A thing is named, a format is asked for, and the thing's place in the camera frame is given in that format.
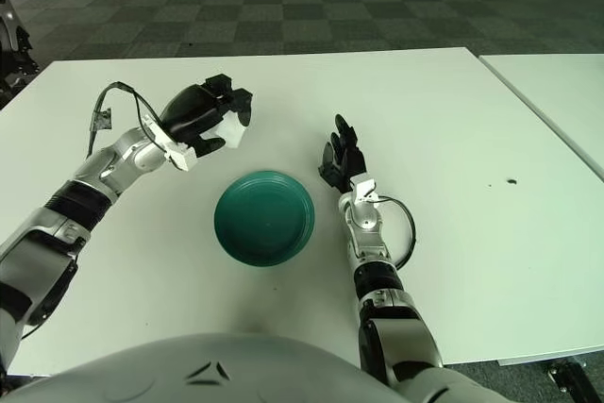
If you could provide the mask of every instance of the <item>checkered carpet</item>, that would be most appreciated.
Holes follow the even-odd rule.
[[[53,59],[466,46],[604,52],[604,0],[12,0]]]

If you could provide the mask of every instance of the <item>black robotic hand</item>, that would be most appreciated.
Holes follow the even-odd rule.
[[[175,142],[193,147],[199,158],[225,144],[224,139],[203,139],[201,134],[218,125],[229,111],[236,112],[239,122],[248,126],[251,103],[252,93],[233,90],[230,77],[210,77],[202,85],[187,87],[168,103],[160,116],[161,127]]]
[[[367,172],[365,158],[357,147],[357,134],[344,117],[336,115],[336,127],[340,135],[331,133],[331,143],[323,150],[323,163],[319,175],[329,186],[341,193],[351,191],[350,178]]]

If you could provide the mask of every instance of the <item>cable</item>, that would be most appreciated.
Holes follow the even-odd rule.
[[[138,119],[139,119],[139,125],[141,126],[141,130],[143,131],[143,134],[144,134],[145,136],[147,136],[147,139],[149,139],[149,141],[151,141],[151,143],[152,143],[153,145],[155,145],[155,146],[156,146],[157,148],[159,148],[159,149],[160,149],[160,150],[161,150],[163,153],[165,153],[165,152],[166,152],[166,150],[165,150],[165,149],[164,149],[164,148],[163,148],[161,145],[159,145],[159,143],[155,142],[155,141],[154,141],[154,140],[151,138],[151,136],[150,136],[150,135],[149,135],[149,133],[147,132],[147,129],[146,129],[146,128],[144,127],[144,125],[143,125],[143,118],[141,117],[141,104],[140,104],[140,101],[143,101],[144,105],[145,105],[145,106],[146,106],[148,109],[150,109],[150,108],[148,107],[147,102],[146,102],[146,101],[143,99],[143,97],[142,97],[142,96],[140,96],[140,95],[139,95],[138,93],[136,93],[136,92],[134,92],[132,95],[134,96],[134,101],[136,102],[136,116],[137,116],[137,117],[138,117]]]
[[[409,208],[407,208],[407,205],[405,205],[403,202],[396,198],[389,197],[388,195],[383,195],[379,200],[372,201],[370,203],[383,202],[393,202],[399,208],[401,208],[403,212],[405,212],[407,220],[409,221],[409,226],[411,227],[411,238],[409,240],[409,247],[407,248],[407,253],[394,264],[396,270],[399,270],[407,264],[407,262],[411,259],[411,255],[413,255],[413,249],[415,248],[415,243],[417,242],[417,231],[415,229],[415,221],[413,220],[413,215],[411,214]]]
[[[31,334],[33,334],[35,331],[37,331],[40,327],[43,326],[44,323],[46,323],[46,320],[48,318],[46,318],[44,321],[42,321],[40,324],[38,324],[36,327],[34,327],[33,329],[31,329],[26,335],[24,335],[23,337],[21,337],[21,341],[25,340],[27,337],[29,337]]]
[[[125,84],[124,82],[117,81],[117,82],[111,82],[101,93],[99,93],[98,98],[96,98],[96,103],[94,103],[94,109],[92,110],[92,118],[91,118],[91,126],[90,126],[90,136],[88,139],[88,153],[86,155],[86,159],[89,158],[90,155],[92,154],[92,150],[94,148],[94,141],[96,140],[97,130],[95,129],[95,124],[94,124],[95,119],[101,113],[101,108],[103,108],[105,96],[107,95],[107,92],[111,89],[119,89],[122,92],[131,93],[132,96],[134,96],[134,102],[136,103],[136,111],[137,111],[137,116],[139,119],[139,125],[141,126],[141,129],[143,130],[144,135],[147,137],[147,139],[149,139],[149,141],[151,141],[151,143],[153,145],[155,145],[157,148],[159,148],[162,152],[165,153],[165,150],[163,149],[163,147],[159,146],[159,144],[151,138],[151,136],[145,129],[145,127],[143,125],[143,118],[141,116],[140,103],[143,103],[143,105],[146,107],[146,109],[151,114],[151,117],[153,117],[153,120],[158,125],[161,124],[159,116],[156,114],[156,112],[153,110],[153,108],[149,105],[149,103],[147,103],[147,101],[136,90],[134,90],[132,87]]]

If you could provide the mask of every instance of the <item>black mark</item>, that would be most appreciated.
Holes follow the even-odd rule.
[[[188,381],[187,384],[192,386],[220,386],[220,382],[214,379],[196,379],[195,381]]]
[[[225,370],[225,367],[223,367],[220,362],[216,363],[216,370],[218,370],[218,373],[220,373],[221,377],[223,377],[227,381],[230,381],[230,376],[228,375],[227,370]]]
[[[205,364],[203,367],[201,367],[198,370],[195,370],[194,372],[192,372],[190,375],[188,375],[185,379],[190,379],[193,377],[196,377],[197,375],[199,375],[202,372],[205,372],[206,370],[208,370],[210,368],[211,362],[208,362],[207,364]]]

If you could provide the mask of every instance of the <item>robotic hand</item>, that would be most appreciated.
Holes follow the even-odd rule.
[[[109,87],[139,96],[121,82]],[[246,90],[233,90],[224,75],[186,88],[159,118],[145,116],[145,125],[89,155],[74,177],[0,245],[0,380],[25,325],[37,327],[52,314],[76,273],[78,253],[118,197],[167,160],[189,170],[197,158],[223,145],[237,146],[250,122],[251,99]],[[91,152],[101,113],[95,108]]]

